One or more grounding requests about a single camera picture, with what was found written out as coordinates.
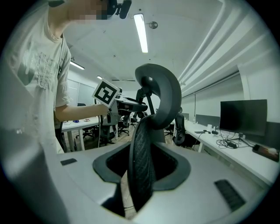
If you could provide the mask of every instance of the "white desk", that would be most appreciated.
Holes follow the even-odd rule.
[[[193,124],[190,121],[185,121],[185,130],[194,138],[198,138],[200,134],[195,131],[206,130],[207,127],[200,124]],[[274,162],[264,156],[252,152],[251,147],[237,148],[237,149],[220,149],[216,140],[222,139],[219,135],[202,134],[199,137],[200,146],[199,152],[203,149],[204,145],[224,157],[229,162],[235,162],[248,170],[254,176],[262,180],[268,186],[271,186],[279,174],[280,164]]]
[[[72,152],[74,152],[74,143],[73,143],[73,137],[71,131],[73,130],[79,131],[80,148],[84,150],[83,128],[88,128],[91,126],[98,125],[98,117],[90,117],[89,120],[90,121],[86,122],[85,119],[81,119],[78,123],[75,123],[73,121],[68,121],[66,123],[63,123],[62,132],[67,132],[69,146]]]

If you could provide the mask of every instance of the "ceiling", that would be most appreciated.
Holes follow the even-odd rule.
[[[93,80],[97,75],[109,81],[135,79],[135,69],[145,63],[162,65],[179,77],[220,8],[218,0],[133,0],[126,19],[114,15],[108,21],[72,24],[64,35],[75,62]],[[141,51],[133,19],[138,13],[145,23],[158,23],[157,29],[146,25],[149,53]]]

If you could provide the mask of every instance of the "black slot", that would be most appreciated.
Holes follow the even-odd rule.
[[[214,183],[227,202],[231,211],[235,211],[245,204],[245,200],[238,194],[227,180],[219,180]]]
[[[63,160],[63,161],[60,161],[61,165],[62,166],[65,166],[65,165],[68,165],[68,164],[71,164],[71,163],[74,163],[74,162],[77,162],[77,160],[75,159],[66,159],[66,160]]]

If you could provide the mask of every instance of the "person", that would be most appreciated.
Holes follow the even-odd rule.
[[[6,44],[1,66],[8,67],[33,96],[22,131],[38,138],[43,148],[57,148],[54,114],[62,122],[109,112],[104,105],[67,105],[71,53],[63,35],[71,22],[96,19],[106,9],[106,0],[68,0],[56,7],[44,1],[19,22]]]

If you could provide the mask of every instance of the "desk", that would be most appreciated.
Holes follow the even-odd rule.
[[[193,124],[190,121],[185,121],[186,132],[196,139],[200,134],[196,134],[195,131],[203,131],[206,129],[206,126]],[[264,182],[266,185],[271,186],[274,183],[279,173],[279,163],[252,152],[252,148],[249,146],[237,149],[220,149],[216,143],[216,140],[219,139],[222,139],[219,135],[208,133],[202,134],[199,137],[199,152],[203,150],[204,146],[207,146],[220,156],[224,157],[229,162],[239,164],[254,176],[256,176],[258,179],[260,179],[262,182]]]
[[[84,150],[83,128],[88,128],[91,126],[98,125],[98,117],[90,117],[89,120],[90,121],[86,122],[85,119],[81,119],[78,123],[75,123],[73,121],[68,121],[66,123],[63,123],[62,132],[67,132],[69,146],[72,152],[74,152],[72,131],[73,130],[79,131],[80,148]]]

